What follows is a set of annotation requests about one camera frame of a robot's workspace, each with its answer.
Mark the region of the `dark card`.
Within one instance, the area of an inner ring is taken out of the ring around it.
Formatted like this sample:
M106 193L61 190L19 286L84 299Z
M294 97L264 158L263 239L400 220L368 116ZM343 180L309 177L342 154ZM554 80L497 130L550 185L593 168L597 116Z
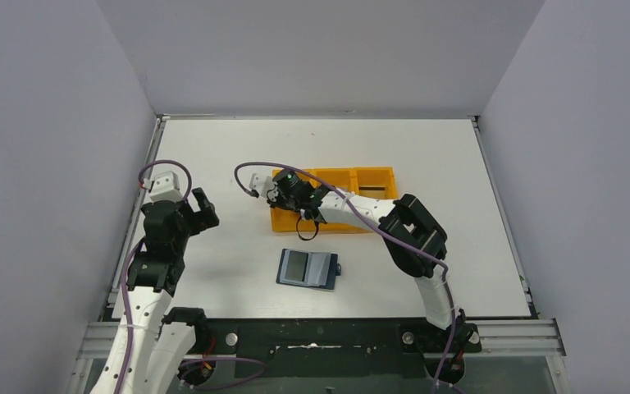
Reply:
M285 261L284 279L294 282L303 282L308 266L308 254L291 250Z

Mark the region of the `blue card holder wallet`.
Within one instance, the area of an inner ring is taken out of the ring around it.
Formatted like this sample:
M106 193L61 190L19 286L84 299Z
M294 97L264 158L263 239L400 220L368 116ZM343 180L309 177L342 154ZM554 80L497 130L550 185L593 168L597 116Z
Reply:
M336 287L336 279L341 275L342 267L339 263L339 255L330 252L311 252L295 250L308 254L308 266L303 282L294 282L284 279L285 261L288 253L295 249L283 249L279 260L276 275L276 283L285 286L297 286L322 291L333 291Z

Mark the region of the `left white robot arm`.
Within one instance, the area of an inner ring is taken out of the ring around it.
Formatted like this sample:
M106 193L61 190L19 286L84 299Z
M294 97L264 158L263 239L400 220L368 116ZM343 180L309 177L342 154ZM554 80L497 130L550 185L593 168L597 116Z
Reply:
M171 307L185 269L190 237L219 223L202 188L186 199L152 199L142 206L144 235L126 260L123 316L93 393L164 393L190 350L210 341L200 308Z

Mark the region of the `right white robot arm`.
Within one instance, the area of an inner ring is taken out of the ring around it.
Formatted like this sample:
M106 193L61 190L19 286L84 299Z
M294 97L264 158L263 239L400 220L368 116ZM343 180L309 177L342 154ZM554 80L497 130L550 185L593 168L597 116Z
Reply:
M357 195L315 176L284 168L275 176L254 174L253 196L264 198L272 209L296 213L316 227L343 224L370 230L382 237L390 256L403 273L412 277L425 309L430 343L439 350L461 353L473 338L464 311L448 282L446 231L417 197L376 199Z

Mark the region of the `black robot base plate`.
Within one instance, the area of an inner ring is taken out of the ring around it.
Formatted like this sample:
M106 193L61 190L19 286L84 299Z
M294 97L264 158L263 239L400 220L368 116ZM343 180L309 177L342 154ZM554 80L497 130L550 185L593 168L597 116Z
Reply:
M451 330L424 318L210 318L174 375L196 391L217 389L226 357L231 382L391 374L456 383L465 355L481 351L477 325L465 321Z

